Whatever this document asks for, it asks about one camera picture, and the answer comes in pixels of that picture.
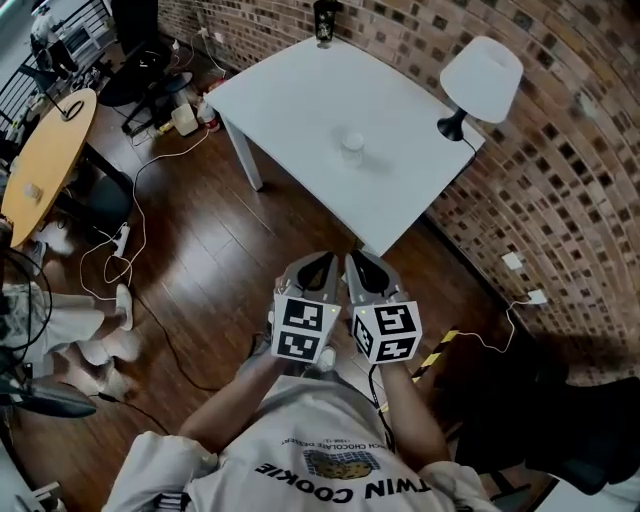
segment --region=brick wall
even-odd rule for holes
[[[309,2],[160,0],[161,29],[201,20],[245,69],[313,35]],[[474,36],[508,46],[525,75],[508,119],[477,123],[476,163],[428,210],[589,384],[640,373],[640,22],[621,0],[345,0],[338,35],[445,99],[440,70]],[[524,268],[499,256],[518,252]]]

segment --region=white box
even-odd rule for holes
[[[340,306],[275,294],[271,354],[315,363],[340,314]]]
[[[351,334],[370,363],[406,361],[415,354],[422,338],[415,301],[358,306],[353,316]]]

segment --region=wooden floor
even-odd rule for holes
[[[100,107],[90,142],[131,176],[150,158],[183,151],[204,135],[199,131],[183,139],[174,131],[134,147],[120,131],[121,121]],[[233,378],[251,334],[265,324],[274,279],[288,263],[312,251],[345,254],[354,246],[354,236],[318,201],[265,154],[255,154],[266,182],[260,193],[249,186],[224,131],[209,135],[188,155],[152,164],[138,181],[148,240],[134,265],[133,289],[169,331],[185,370],[205,386],[223,386]],[[135,215],[127,254],[141,242]],[[84,250],[79,246],[47,267],[56,290],[81,293],[78,262]],[[86,280],[113,294],[113,287],[100,285],[106,254],[96,251],[87,258]],[[420,306],[425,337],[413,367],[452,326],[504,344],[503,312],[429,230],[415,225],[385,258]],[[119,354],[118,346],[127,345],[139,352],[135,361],[118,361],[135,385],[129,399],[175,432],[208,393],[180,375],[161,329],[139,304],[135,316],[134,331],[116,333],[115,348],[105,351]],[[344,327],[337,329],[336,340],[339,371],[361,386],[368,365],[356,356]],[[468,354],[473,362],[478,344],[471,338],[463,342],[469,350],[463,357]],[[20,412],[13,424],[15,449],[33,484],[60,482],[72,511],[99,510],[135,436],[155,428],[122,405],[98,406],[85,420]]]

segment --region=lamp shade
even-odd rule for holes
[[[440,83],[460,109],[499,123],[509,113],[521,77],[518,57],[497,41],[479,36],[442,70]]]

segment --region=black cable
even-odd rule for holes
[[[389,450],[395,453],[396,440],[395,440],[395,437],[393,436],[393,431],[391,430],[391,427],[389,427],[389,425],[387,424],[387,420],[384,419],[384,414],[382,414],[382,411],[380,410],[378,395],[376,394],[376,389],[375,389],[375,386],[373,385],[373,372],[376,371],[376,366],[378,365],[375,365],[375,364],[371,365],[371,369],[369,370],[369,388],[371,389],[371,397],[373,398],[373,405],[378,411],[378,416],[380,416],[380,419],[382,420],[382,424],[384,425],[384,428],[386,430],[384,437],[387,441],[387,447],[389,448]]]
[[[129,119],[129,116],[127,114],[125,114],[124,112],[120,112],[116,107],[111,107],[111,108],[115,110],[118,114],[120,114],[122,117],[124,117],[125,119]],[[132,117],[131,119],[129,119],[129,122],[131,121],[135,121],[136,123],[140,123],[140,124],[146,123],[146,121],[140,121],[140,119],[136,119],[135,117]]]
[[[22,353],[22,356],[20,357],[19,360],[15,360],[13,358],[13,354],[9,355],[9,359],[12,360],[9,364],[7,364],[7,366],[2,370],[2,372],[0,372],[0,376],[4,375],[7,371],[9,371],[10,368],[15,368],[16,366],[18,366],[19,364],[22,363],[22,361],[24,361],[24,358],[27,355],[27,350],[29,350],[29,346],[33,345],[33,343],[31,341],[31,312],[32,312],[32,293],[31,293],[31,279],[29,277],[28,272],[25,270],[25,268],[20,265],[17,261],[15,261],[13,258],[9,257],[9,256],[5,256],[10,262],[11,264],[15,267],[15,269],[20,272],[26,279],[27,279],[27,286],[29,287],[29,300],[28,300],[28,305],[27,305],[27,311],[28,311],[28,316],[27,316],[27,343],[26,346],[21,345],[21,347],[24,348],[24,352]],[[3,350],[7,351],[7,352],[14,352],[15,350],[17,350],[17,348],[14,347],[2,347]]]
[[[169,431],[165,428],[165,426],[160,423],[157,419],[155,419],[151,414],[149,414],[146,411],[143,411],[142,409],[140,409],[140,407],[137,407],[133,404],[130,404],[128,402],[121,402],[120,400],[118,400],[117,398],[111,396],[111,395],[107,395],[105,393],[98,393],[97,395],[89,395],[90,397],[93,396],[97,396],[98,398],[100,398],[100,400],[104,400],[105,402],[112,402],[114,404],[120,404],[120,405],[126,405],[127,407],[131,407],[132,409],[135,409],[136,411],[138,411],[140,414],[144,414],[147,418],[149,418],[151,421],[153,421],[160,430],[162,430],[162,432],[164,432],[165,435],[171,435],[169,434]]]
[[[40,328],[40,331],[38,332],[38,334],[36,334],[36,336],[33,338],[33,340],[30,340],[29,342],[27,342],[24,345],[20,345],[18,347],[12,347],[11,350],[12,351],[16,351],[16,350],[22,350],[23,348],[26,347],[30,347],[31,345],[33,345],[36,341],[38,341],[38,339],[40,338],[40,336],[42,336],[42,333],[44,332],[44,330],[47,327],[47,324],[49,323],[49,320],[51,319],[51,314],[53,313],[53,297],[51,294],[51,284],[49,284],[49,280],[47,279],[47,276],[44,273],[44,270],[42,269],[42,267],[40,265],[38,265],[35,261],[33,261],[29,256],[27,256],[26,254],[23,254],[19,251],[16,251],[15,249],[9,249],[11,252],[13,252],[14,254],[17,254],[18,256],[20,256],[21,258],[26,259],[29,263],[31,263],[35,268],[37,268],[40,271],[40,275],[42,275],[42,278],[44,279],[45,284],[47,285],[47,293],[49,294],[49,312],[47,313],[47,317],[44,319],[44,322],[42,323],[42,327]],[[16,266],[16,269],[18,269],[18,266],[20,267],[20,269],[18,269],[28,280],[29,280],[29,291],[31,292],[31,278],[29,277],[28,272],[24,269],[24,267],[22,265],[20,265],[17,261],[15,261],[13,258],[11,258],[10,256],[6,256],[6,258],[14,265]]]
[[[32,315],[33,307],[32,307],[31,277],[29,276],[29,273],[27,272],[27,270],[22,266],[22,264],[17,262],[11,256],[5,255],[6,259],[9,260],[9,262],[15,267],[15,269],[18,272],[20,272],[27,279],[27,285],[29,286],[29,305],[28,305],[29,315],[27,317],[27,343],[25,343],[23,345],[19,345],[17,347],[2,347],[2,350],[5,350],[7,352],[16,352],[18,350],[23,350],[23,349],[24,349],[24,352],[22,353],[22,356],[20,356],[20,358],[17,361],[9,363],[5,368],[3,368],[2,371],[0,371],[0,376],[4,375],[7,371],[9,371],[10,368],[15,368],[16,366],[20,365],[24,361],[24,358],[27,355],[27,351],[29,350],[29,347],[31,345],[33,345],[36,341],[38,341],[40,336],[42,336],[42,333],[46,329],[47,324],[49,323],[49,320],[51,319],[51,314],[53,313],[53,299],[52,299],[52,294],[51,294],[51,285],[49,284],[49,280],[47,279],[47,276],[44,274],[44,270],[42,269],[42,267],[40,265],[38,265],[35,261],[33,261],[26,254],[23,254],[23,253],[21,253],[19,251],[16,251],[15,249],[11,249],[11,248],[9,248],[9,251],[11,251],[14,254],[19,255],[22,258],[25,258],[35,268],[37,268],[40,271],[40,274],[44,278],[45,284],[47,285],[47,292],[49,294],[49,311],[47,313],[47,317],[44,319],[44,321],[42,323],[42,327],[40,328],[40,331],[32,339],[31,338],[31,315]]]
[[[138,302],[142,304],[142,307],[144,307],[144,309],[147,310],[147,313],[151,315],[151,317],[155,320],[155,322],[158,324],[160,329],[162,329],[162,332],[164,333],[164,338],[167,341],[167,345],[169,345],[169,348],[171,349],[171,353],[173,354],[173,358],[176,361],[176,366],[178,367],[178,370],[180,370],[180,373],[182,374],[182,376],[189,382],[189,384],[191,384],[194,388],[200,389],[202,391],[208,391],[210,393],[216,393],[220,391],[220,388],[207,388],[205,386],[200,386],[199,384],[196,384],[193,381],[193,379],[182,367],[182,363],[180,362],[180,358],[178,357],[178,351],[173,346],[173,343],[171,343],[171,339],[169,338],[169,333],[167,332],[167,329],[165,328],[165,326],[162,325],[162,323],[160,322],[160,320],[158,320],[158,317],[153,313],[153,311],[149,309],[149,306],[147,306],[140,297],[138,297],[136,294],[133,293],[133,289],[130,288],[130,291],[131,291],[131,295],[135,296],[135,298],[138,299]]]

